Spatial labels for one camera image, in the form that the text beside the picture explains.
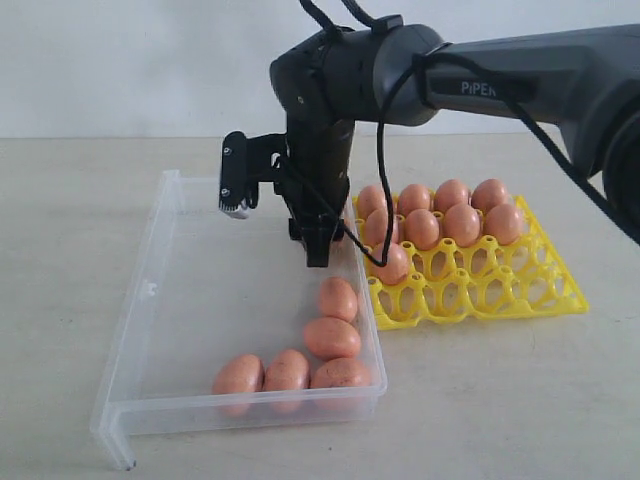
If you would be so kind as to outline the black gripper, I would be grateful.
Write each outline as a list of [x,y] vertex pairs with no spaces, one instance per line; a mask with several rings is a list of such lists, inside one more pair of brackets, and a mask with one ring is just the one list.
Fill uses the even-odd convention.
[[274,192],[280,195],[289,210],[289,237],[303,242],[302,229],[315,220],[318,227],[305,230],[306,265],[327,268],[332,243],[343,240],[344,222],[341,220],[350,189],[348,177],[340,176],[327,192],[314,185],[289,159],[277,159],[279,181]]

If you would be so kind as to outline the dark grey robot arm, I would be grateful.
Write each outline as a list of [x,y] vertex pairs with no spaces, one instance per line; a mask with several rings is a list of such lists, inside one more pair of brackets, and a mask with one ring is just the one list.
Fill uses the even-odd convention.
[[274,60],[286,114],[289,170],[282,195],[291,234],[325,267],[342,229],[357,122],[420,126],[441,110],[556,126],[549,153],[629,237],[639,235],[639,28],[635,24],[449,43],[423,25],[320,32]]

